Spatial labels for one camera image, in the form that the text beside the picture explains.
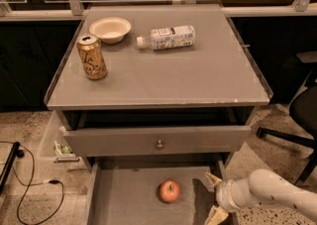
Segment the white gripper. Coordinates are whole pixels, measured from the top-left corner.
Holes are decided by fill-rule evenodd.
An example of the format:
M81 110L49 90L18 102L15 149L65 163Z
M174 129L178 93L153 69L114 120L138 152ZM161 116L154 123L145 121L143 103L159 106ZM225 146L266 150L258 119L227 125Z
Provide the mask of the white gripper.
M222 181L220 177L210 172L206 172L205 176L216 190L216 201L220 206L213 206L210 209L204 225L220 225L228 218L229 212L233 213L240 210L231 192L234 182L231 179Z

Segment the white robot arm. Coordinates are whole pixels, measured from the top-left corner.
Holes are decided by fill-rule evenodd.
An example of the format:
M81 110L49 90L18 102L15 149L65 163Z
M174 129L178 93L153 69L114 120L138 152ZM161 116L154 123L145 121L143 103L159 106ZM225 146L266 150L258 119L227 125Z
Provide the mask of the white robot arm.
M216 202L204 225L219 225L230 213L247 207L274 208L285 206L317 222L317 194L299 188L280 175L267 169L256 169L248 177L239 180L221 179L205 173L215 188Z

